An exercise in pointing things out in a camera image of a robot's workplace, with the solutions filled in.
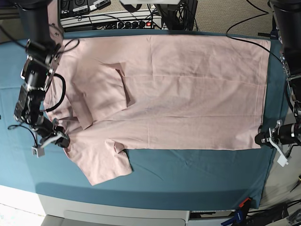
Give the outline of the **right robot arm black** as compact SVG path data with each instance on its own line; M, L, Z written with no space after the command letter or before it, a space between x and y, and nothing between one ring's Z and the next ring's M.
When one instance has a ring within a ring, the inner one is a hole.
M14 0L12 3L19 11L28 36L24 46L27 59L21 72L24 83L15 106L14 118L41 136L41 144L35 144L35 148L43 148L49 143L67 148L70 138L63 127L58 125L56 119L47 119L40 108L53 77L62 80L63 94L66 90L63 77L56 73L62 55L66 52L60 23L60 1Z

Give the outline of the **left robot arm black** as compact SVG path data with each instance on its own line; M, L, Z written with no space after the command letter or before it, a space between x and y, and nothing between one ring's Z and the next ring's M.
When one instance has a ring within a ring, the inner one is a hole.
M285 96L293 104L296 123L280 125L256 135L255 143L272 147L269 138L280 145L301 145L301 2L271 0L270 6L282 41L281 61L287 75Z

